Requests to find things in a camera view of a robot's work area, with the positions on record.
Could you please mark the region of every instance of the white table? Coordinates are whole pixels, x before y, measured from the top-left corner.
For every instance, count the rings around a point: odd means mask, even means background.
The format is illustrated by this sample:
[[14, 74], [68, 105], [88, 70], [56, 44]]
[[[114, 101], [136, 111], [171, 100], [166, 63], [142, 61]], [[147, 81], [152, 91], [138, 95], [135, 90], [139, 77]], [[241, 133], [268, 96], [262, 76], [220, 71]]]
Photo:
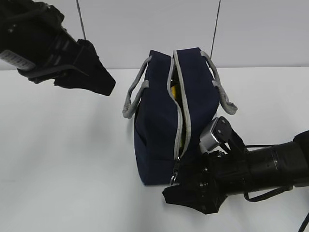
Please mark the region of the white table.
[[[276, 144], [309, 129], [309, 68], [220, 69], [230, 120], [247, 144]], [[35, 85], [1, 71], [1, 232], [296, 232], [307, 188], [261, 203], [229, 197], [216, 215], [166, 205], [163, 187], [142, 185], [132, 120], [122, 118], [137, 70], [111, 71], [110, 97]]]

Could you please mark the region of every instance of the white surface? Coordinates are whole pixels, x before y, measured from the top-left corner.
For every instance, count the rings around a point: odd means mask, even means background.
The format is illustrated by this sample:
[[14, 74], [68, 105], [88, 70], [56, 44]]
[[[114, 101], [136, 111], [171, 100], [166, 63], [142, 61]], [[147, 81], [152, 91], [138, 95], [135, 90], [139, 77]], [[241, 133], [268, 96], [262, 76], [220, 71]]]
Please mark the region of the white surface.
[[[75, 0], [44, 0], [82, 38]], [[219, 0], [79, 0], [84, 26], [104, 66], [140, 68], [150, 50], [211, 51]], [[213, 59], [218, 67], [309, 66], [309, 1], [223, 0]], [[14, 69], [0, 61], [0, 70]]]
[[[262, 203], [230, 197], [220, 213], [205, 216], [166, 205], [163, 187], [144, 187], [132, 121], [121, 115], [137, 72], [111, 71], [117, 85], [110, 97], [0, 72], [1, 232], [298, 230], [309, 211], [307, 188]], [[284, 143], [309, 129], [309, 68], [219, 73], [239, 107], [228, 119], [246, 143]]]
[[210, 52], [218, 0], [80, 0], [87, 38], [109, 69], [140, 68], [150, 50]]
[[308, 0], [222, 0], [219, 67], [309, 66]]
[[[62, 26], [67, 29], [68, 33], [75, 39], [82, 39], [83, 33], [78, 16], [77, 5], [75, 0], [35, 0], [43, 1], [50, 5], [54, 5], [64, 14], [65, 18]], [[0, 70], [15, 70], [16, 68], [2, 60], [0, 60]]]

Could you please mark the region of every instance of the zipper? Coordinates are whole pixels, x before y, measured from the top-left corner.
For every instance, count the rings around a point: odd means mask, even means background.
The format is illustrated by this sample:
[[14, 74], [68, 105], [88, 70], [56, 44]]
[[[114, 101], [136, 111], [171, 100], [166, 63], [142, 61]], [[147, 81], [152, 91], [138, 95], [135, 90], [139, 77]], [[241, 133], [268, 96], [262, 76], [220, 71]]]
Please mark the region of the zipper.
[[[184, 89], [183, 74], [180, 69], [177, 52], [174, 51], [173, 53], [174, 53], [174, 58], [171, 59], [171, 67], [170, 67], [169, 78], [168, 78], [168, 92], [169, 92], [169, 96], [173, 99], [173, 101], [175, 102], [177, 106], [178, 126], [177, 126], [177, 133], [176, 133], [175, 146], [174, 146], [174, 160], [176, 160], [176, 163], [173, 168], [173, 176], [170, 180], [170, 185], [173, 185], [177, 180], [181, 158], [184, 156], [185, 152], [187, 151], [189, 142], [191, 139], [191, 119], [190, 119], [188, 101], [187, 101], [187, 97], [186, 97], [185, 89]], [[175, 98], [171, 92], [171, 87], [172, 87], [171, 81], [172, 81], [175, 69], [178, 74], [177, 79], [179, 81], [179, 87], [180, 87], [181, 104], [177, 102], [177, 95]]]
[[190, 139], [191, 139], [192, 129], [191, 129], [191, 118], [190, 118], [189, 106], [188, 106], [187, 96], [185, 94], [185, 89], [184, 89], [183, 73], [180, 68], [177, 51], [174, 51], [173, 55], [175, 59], [176, 70], [178, 72], [182, 105], [183, 105], [183, 114], [184, 114], [184, 121], [185, 121], [185, 128], [184, 128], [185, 129], [185, 140], [183, 141], [184, 145], [183, 145], [182, 153], [179, 155], [179, 160], [180, 160], [188, 149]]
[[177, 126], [177, 131], [176, 131], [176, 138], [175, 138], [175, 146], [174, 146], [174, 160], [176, 160], [179, 157], [179, 152], [180, 152], [180, 146], [181, 146], [181, 140], [182, 140], [182, 131], [183, 131], [183, 115], [182, 115], [182, 110], [181, 107], [179, 106], [178, 102], [174, 98], [172, 92], [171, 92], [171, 81], [172, 77], [175, 71], [175, 63], [174, 59], [171, 59], [171, 65], [170, 65], [170, 70], [169, 70], [169, 77], [168, 77], [168, 93], [169, 96], [173, 99], [177, 106], [177, 115], [178, 115], [178, 126]]

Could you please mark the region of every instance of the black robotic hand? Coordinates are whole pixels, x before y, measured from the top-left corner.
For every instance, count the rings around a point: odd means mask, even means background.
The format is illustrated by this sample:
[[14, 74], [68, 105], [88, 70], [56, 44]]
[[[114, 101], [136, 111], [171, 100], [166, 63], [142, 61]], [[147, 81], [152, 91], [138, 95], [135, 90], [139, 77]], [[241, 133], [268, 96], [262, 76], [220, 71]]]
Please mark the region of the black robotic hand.
[[[190, 166], [180, 168], [187, 178], [163, 191], [167, 203], [212, 214], [218, 213], [228, 195], [244, 194], [246, 200], [259, 202], [292, 190], [293, 186], [309, 186], [309, 131], [292, 142], [249, 151], [249, 146], [221, 117], [204, 130], [200, 140], [201, 149], [208, 152]], [[217, 146], [226, 153], [209, 152]], [[249, 197], [250, 192], [265, 189], [274, 190]]]
[[90, 41], [76, 42], [54, 6], [32, 0], [0, 1], [0, 59], [38, 84], [55, 79], [63, 88], [109, 96], [116, 84]]

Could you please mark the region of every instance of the bag handle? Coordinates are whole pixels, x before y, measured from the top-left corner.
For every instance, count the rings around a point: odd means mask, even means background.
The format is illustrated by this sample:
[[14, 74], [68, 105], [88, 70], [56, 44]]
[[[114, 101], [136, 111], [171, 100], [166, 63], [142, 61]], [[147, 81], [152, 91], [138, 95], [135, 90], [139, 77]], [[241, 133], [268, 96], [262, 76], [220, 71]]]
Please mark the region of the bag handle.
[[238, 110], [238, 108], [234, 103], [229, 101], [228, 95], [227, 95], [226, 91], [224, 90], [224, 88], [221, 84], [221, 80], [220, 80], [219, 73], [218, 73], [216, 66], [213, 64], [211, 58], [208, 56], [208, 54], [206, 52], [202, 51], [201, 54], [202, 54], [203, 57], [206, 58], [206, 62], [213, 72], [214, 80], [212, 81], [212, 83], [219, 90], [220, 104], [221, 104], [222, 108], [229, 115], [234, 115], [236, 113], [236, 111]]
[[122, 115], [124, 116], [124, 118], [131, 119], [133, 117], [133, 115], [135, 114], [137, 107], [140, 103], [140, 99], [141, 99], [141, 96], [143, 94], [144, 89], [149, 88], [149, 81], [145, 80], [142, 83], [142, 85], [141, 85], [141, 87], [140, 87], [140, 89], [139, 89], [139, 91], [138, 91], [138, 93], [135, 97], [135, 100], [133, 101], [133, 103], [131, 103], [132, 92], [136, 88], [137, 84], [140, 82], [140, 79], [143, 76], [143, 74], [144, 74], [144, 72], [147, 68], [148, 63], [151, 61], [151, 58], [152, 57], [150, 56], [144, 61], [143, 65], [140, 68], [139, 73], [137, 74], [135, 80], [133, 81], [131, 87], [129, 88], [129, 90], [127, 92], [124, 109], [122, 111]]

